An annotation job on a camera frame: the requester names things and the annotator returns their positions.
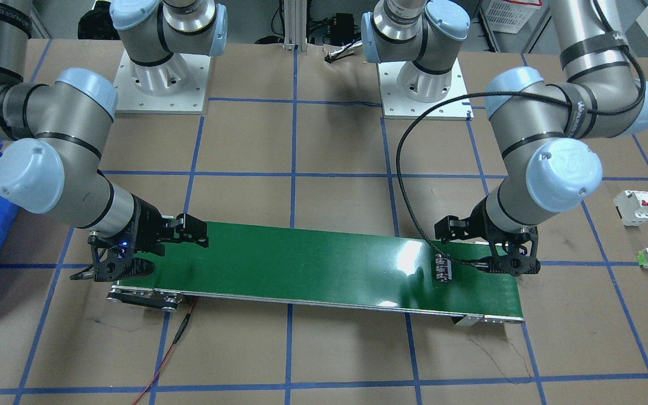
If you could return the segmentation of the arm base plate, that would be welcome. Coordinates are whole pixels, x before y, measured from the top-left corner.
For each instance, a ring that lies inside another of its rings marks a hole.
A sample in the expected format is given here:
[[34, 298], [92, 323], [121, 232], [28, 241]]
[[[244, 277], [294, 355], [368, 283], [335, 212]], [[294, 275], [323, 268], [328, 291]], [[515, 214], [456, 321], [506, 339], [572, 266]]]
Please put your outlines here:
[[204, 112], [211, 57], [179, 54], [161, 66], [139, 66], [124, 52], [115, 77], [118, 114]]
[[386, 119], [419, 117], [437, 103], [467, 94], [460, 61], [440, 76], [416, 69], [413, 62], [378, 64], [383, 115]]

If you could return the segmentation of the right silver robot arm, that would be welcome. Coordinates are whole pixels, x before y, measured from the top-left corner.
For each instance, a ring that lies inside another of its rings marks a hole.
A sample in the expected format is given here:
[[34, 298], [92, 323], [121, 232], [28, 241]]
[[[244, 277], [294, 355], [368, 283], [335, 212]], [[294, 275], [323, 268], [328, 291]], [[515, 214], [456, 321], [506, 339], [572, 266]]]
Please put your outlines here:
[[152, 274], [138, 252], [164, 256], [166, 243], [208, 247], [208, 226], [188, 214], [159, 210], [112, 183], [100, 171], [115, 120], [118, 91], [82, 67], [53, 85], [23, 79], [33, 23], [31, 1], [0, 1], [0, 196], [90, 233], [92, 264], [72, 280], [109, 282]]

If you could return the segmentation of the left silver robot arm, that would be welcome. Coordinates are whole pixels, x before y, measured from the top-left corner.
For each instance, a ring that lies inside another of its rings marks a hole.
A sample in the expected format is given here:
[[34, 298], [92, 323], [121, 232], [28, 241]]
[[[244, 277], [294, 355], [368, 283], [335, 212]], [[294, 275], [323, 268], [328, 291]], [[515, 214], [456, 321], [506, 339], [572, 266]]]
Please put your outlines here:
[[[488, 273], [537, 274], [539, 224], [578, 206], [601, 184], [590, 138], [635, 135], [648, 128], [648, 82], [628, 48], [614, 1], [553, 1], [551, 16], [566, 81], [545, 84], [532, 67], [496, 76], [480, 95], [507, 178], [471, 211], [435, 224], [442, 243], [482, 238], [490, 256], [455, 259], [437, 250], [434, 277], [451, 279], [452, 263]], [[409, 97], [432, 103], [452, 76], [466, 13], [450, 1], [381, 1], [362, 19], [368, 62], [404, 61]]]

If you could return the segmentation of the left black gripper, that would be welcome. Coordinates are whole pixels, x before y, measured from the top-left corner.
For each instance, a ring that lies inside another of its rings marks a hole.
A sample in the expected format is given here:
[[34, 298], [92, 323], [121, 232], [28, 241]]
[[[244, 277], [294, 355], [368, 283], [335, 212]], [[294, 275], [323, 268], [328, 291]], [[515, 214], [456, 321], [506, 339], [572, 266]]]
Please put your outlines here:
[[520, 276], [541, 270], [537, 226], [512, 218], [499, 197], [484, 197], [468, 218], [445, 216], [435, 223], [434, 233], [443, 244], [475, 238], [488, 241], [488, 273]]

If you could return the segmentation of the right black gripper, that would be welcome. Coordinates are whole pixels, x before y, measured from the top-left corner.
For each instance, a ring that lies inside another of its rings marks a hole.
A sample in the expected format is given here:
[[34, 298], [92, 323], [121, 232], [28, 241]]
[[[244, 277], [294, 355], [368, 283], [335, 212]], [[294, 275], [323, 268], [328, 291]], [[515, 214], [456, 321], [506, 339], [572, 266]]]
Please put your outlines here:
[[[209, 247], [208, 223], [187, 213], [175, 218], [163, 218], [153, 205], [133, 195], [133, 236], [129, 246], [133, 252], [165, 255], [164, 242], [193, 243]], [[146, 277], [154, 273], [155, 264], [141, 257], [129, 257], [121, 265], [121, 279]]]

